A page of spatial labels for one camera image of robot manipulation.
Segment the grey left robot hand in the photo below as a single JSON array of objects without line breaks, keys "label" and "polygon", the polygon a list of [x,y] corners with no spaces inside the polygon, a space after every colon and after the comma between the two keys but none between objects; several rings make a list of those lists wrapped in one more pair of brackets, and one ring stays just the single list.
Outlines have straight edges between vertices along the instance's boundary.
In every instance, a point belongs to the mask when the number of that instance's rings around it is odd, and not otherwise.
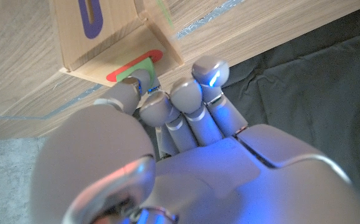
[{"label": "grey left robot hand", "polygon": [[171,91],[135,70],[45,142],[32,223],[360,223],[360,194],[309,144],[249,126],[203,56]]}]

